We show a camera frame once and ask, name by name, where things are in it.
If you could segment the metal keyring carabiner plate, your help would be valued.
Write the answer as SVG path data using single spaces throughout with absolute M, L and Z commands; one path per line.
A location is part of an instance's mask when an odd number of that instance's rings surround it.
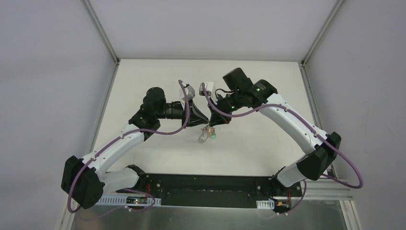
M 211 135 L 215 134 L 216 135 L 216 131 L 215 128 L 213 127 L 213 132 L 212 133 L 208 133 L 207 128 L 210 125 L 206 125 L 204 128 L 202 128 L 202 133 L 198 138 L 198 143 L 203 144 L 204 142 L 206 142 L 208 139 L 211 139 Z

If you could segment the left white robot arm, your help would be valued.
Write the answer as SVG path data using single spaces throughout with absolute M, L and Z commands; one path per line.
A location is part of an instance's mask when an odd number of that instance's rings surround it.
M 81 158 L 71 156 L 64 165 L 61 188 L 68 194 L 68 202 L 76 201 L 79 208 L 94 206 L 104 195 L 129 188 L 140 194 L 146 181 L 142 170 L 131 165 L 122 171 L 108 169 L 134 147 L 153 134 L 174 135 L 186 127 L 208 123 L 208 118 L 193 102 L 195 90 L 182 84 L 180 100 L 168 103 L 163 89 L 150 88 L 139 110 L 124 128 L 107 144 Z

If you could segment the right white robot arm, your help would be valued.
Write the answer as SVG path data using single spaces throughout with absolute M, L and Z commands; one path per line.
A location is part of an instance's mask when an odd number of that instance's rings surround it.
M 272 177 L 272 191 L 284 196 L 291 186 L 305 179 L 316 181 L 336 159 L 341 137 L 309 123 L 299 115 L 266 80 L 253 83 L 241 68 L 227 73 L 223 80 L 229 88 L 226 96 L 217 96 L 207 83 L 201 84 L 200 95 L 206 97 L 213 114 L 220 115 L 222 122 L 229 123 L 234 111 L 247 107 L 258 111 L 285 131 L 304 152 L 303 157 L 280 169 Z

